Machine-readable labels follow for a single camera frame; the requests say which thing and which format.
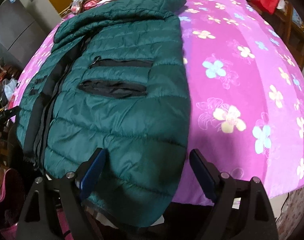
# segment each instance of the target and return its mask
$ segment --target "metal screw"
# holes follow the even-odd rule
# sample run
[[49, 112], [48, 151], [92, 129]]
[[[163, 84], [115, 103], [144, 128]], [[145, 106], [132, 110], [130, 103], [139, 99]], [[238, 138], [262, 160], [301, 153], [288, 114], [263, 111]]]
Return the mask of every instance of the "metal screw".
[[258, 177], [253, 177], [253, 181], [255, 183], [260, 183], [261, 182], [261, 180]]
[[67, 176], [68, 179], [73, 178], [74, 175], [75, 175], [75, 173], [74, 173], [73, 171], [69, 171], [69, 172], [66, 174], [66, 176]]
[[39, 184], [39, 183], [41, 183], [42, 181], [43, 181], [43, 178], [42, 178], [42, 177], [37, 177], [37, 178], [35, 179], [36, 184]]
[[222, 172], [221, 177], [224, 179], [228, 179], [228, 178], [230, 178], [230, 175], [227, 172]]

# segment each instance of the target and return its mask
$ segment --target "black zipper pull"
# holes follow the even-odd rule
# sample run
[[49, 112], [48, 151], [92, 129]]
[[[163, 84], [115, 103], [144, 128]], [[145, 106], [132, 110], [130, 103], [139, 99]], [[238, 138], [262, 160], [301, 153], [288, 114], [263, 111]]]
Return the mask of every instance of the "black zipper pull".
[[45, 75], [43, 78], [36, 79], [36, 80], [34, 81], [34, 83], [35, 83], [35, 84], [39, 84], [39, 83], [43, 82], [44, 79], [46, 79], [47, 77], [48, 77], [48, 75]]
[[97, 62], [99, 62], [100, 60], [102, 60], [102, 57], [101, 57], [101, 56], [96, 56], [96, 57], [94, 58], [93, 63], [90, 65], [90, 68], [92, 68], [93, 65], [96, 64]]
[[34, 96], [35, 94], [37, 94], [39, 92], [39, 90], [35, 89], [34, 87], [32, 87], [32, 89], [30, 90], [29, 95], [30, 96]]

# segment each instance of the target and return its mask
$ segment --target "zipper pocket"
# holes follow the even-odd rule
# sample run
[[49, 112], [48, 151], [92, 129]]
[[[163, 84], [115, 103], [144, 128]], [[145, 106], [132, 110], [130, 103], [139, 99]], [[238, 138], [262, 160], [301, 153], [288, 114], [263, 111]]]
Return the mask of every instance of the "zipper pocket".
[[90, 68], [93, 67], [152, 67], [152, 60], [143, 60], [143, 59], [127, 59], [127, 60], [118, 60], [118, 59], [102, 59], [101, 56], [96, 56], [94, 62], [90, 65]]
[[146, 86], [124, 81], [91, 79], [81, 82], [78, 85], [78, 88], [93, 95], [101, 95], [117, 99], [147, 95]]

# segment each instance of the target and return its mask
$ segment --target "pink floral bedsheet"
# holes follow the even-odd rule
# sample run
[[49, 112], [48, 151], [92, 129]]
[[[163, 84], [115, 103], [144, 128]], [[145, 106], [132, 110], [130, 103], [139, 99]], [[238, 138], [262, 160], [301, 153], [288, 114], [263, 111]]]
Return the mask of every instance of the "pink floral bedsheet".
[[[191, 96], [188, 152], [274, 197], [304, 185], [304, 78], [273, 28], [245, 0], [187, 0], [179, 13]], [[49, 34], [15, 91], [49, 56]], [[188, 158], [173, 201], [208, 204]]]

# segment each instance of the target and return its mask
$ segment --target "wooden cabinet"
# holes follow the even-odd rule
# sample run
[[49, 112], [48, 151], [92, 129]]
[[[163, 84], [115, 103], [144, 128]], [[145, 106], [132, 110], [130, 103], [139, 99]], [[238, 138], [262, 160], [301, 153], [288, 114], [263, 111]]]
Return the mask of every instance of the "wooden cabinet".
[[297, 13], [293, 6], [285, 0], [285, 8], [283, 10], [276, 9], [273, 15], [262, 12], [255, 6], [253, 6], [253, 8], [282, 38], [302, 71], [304, 67], [304, 25], [295, 22], [293, 15], [296, 15]]

